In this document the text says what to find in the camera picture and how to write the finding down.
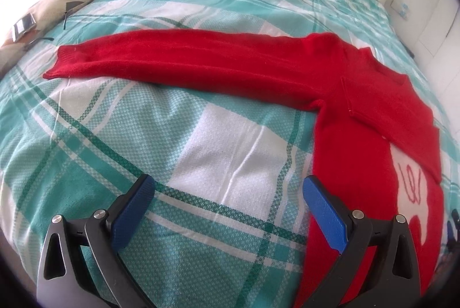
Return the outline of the red knit sweater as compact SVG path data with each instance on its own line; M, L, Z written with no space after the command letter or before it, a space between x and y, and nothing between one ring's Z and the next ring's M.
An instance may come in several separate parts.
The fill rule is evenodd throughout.
M410 79L370 49L331 33L289 38L141 30L59 47L45 78L73 77L116 77L315 112L310 176L351 211L378 220L406 218L421 301L440 253L440 133ZM358 295L375 253L368 248L343 303ZM304 307L338 256L310 215L296 307Z

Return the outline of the smartphone on pillow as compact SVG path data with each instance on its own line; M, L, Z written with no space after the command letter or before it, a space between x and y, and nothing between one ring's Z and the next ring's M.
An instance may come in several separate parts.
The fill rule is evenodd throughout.
M12 41L19 41L27 32L30 32L37 26L36 20L31 13L22 16L12 28Z

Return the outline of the beige patterned pillow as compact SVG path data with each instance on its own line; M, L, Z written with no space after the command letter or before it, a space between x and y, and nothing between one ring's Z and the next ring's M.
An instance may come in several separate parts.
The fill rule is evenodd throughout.
M42 0L35 3L25 14L31 13L37 26L27 32L19 41L12 41L12 28L1 44L1 78L56 25L65 23L72 14L92 3L94 0Z

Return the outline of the white wall socket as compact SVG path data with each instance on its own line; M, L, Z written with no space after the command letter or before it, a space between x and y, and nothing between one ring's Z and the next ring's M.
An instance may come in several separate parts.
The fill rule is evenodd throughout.
M397 0L391 0L390 8L394 10L394 12L402 19L406 21L409 19L410 11L406 3L402 3Z

